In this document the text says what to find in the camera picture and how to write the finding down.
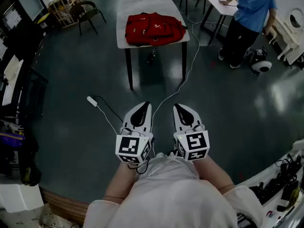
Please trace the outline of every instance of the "white t-shirt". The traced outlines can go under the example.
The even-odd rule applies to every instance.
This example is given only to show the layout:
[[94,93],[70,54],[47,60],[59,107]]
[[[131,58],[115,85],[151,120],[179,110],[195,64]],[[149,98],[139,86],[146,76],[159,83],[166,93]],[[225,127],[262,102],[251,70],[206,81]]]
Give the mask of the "white t-shirt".
[[238,228],[238,214],[262,226],[263,207],[248,187],[222,195],[192,163],[164,157],[150,161],[121,205],[92,202],[84,228]]

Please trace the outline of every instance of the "white adapter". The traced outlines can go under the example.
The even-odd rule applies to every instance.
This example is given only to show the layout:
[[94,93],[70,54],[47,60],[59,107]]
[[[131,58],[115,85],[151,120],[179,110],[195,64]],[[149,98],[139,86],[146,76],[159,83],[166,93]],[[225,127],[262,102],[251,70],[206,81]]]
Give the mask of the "white adapter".
[[96,102],[95,100],[93,100],[92,97],[88,96],[86,99],[87,99],[87,101],[88,101],[89,103],[91,103],[94,107],[97,106],[97,102]]

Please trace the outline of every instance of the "person's hand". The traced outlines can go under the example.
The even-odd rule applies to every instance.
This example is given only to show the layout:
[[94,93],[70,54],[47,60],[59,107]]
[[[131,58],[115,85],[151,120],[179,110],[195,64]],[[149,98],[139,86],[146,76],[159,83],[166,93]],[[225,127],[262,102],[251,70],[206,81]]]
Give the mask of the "person's hand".
[[262,30],[262,33],[267,36],[269,34],[269,32],[270,32],[270,28],[264,26],[263,30]]
[[219,3],[220,3],[221,5],[228,5],[227,1],[224,1],[224,0],[219,0]]

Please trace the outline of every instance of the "dark green floor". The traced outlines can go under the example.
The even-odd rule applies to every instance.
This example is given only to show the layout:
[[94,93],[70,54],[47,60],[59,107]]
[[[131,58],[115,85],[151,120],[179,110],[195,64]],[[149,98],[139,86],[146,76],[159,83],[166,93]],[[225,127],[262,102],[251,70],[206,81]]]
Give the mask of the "dark green floor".
[[[44,39],[33,66],[49,79],[44,115],[34,124],[40,145],[36,156],[42,171],[40,186],[80,201],[102,198],[119,164],[114,154],[115,134],[86,97],[101,95],[123,117],[143,101],[150,101],[155,110],[181,83],[181,44],[157,47],[152,67],[146,63],[151,47],[132,49],[134,91],[130,91],[124,51],[116,44],[119,0],[91,1],[107,20],[104,24],[101,16],[93,18],[98,35],[89,23],[83,24],[81,37],[77,25],[54,31]],[[195,1],[189,2],[190,19],[201,22],[203,3],[197,8],[194,5]],[[213,11],[209,21],[218,17]],[[186,24],[190,32],[191,24]],[[218,60],[221,43],[215,39],[207,47],[209,35],[199,25],[194,32],[202,46],[186,85],[155,116],[155,151],[173,148],[172,106],[188,105],[200,114],[209,131],[210,156],[239,183],[272,164],[302,138],[304,73],[277,61],[277,53],[263,36],[253,48],[267,48],[271,71],[256,77],[246,65],[231,70]],[[191,33],[190,37],[188,69],[198,48]],[[100,106],[118,130],[120,121],[102,102]]]

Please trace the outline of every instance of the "backpack on floor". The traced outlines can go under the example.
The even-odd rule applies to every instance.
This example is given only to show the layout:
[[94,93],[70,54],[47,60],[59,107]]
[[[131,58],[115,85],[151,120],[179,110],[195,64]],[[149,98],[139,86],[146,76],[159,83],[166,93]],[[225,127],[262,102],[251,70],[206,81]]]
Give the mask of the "backpack on floor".
[[161,46],[179,41],[186,33],[179,20],[158,13],[130,15],[125,28],[129,44],[140,46]]

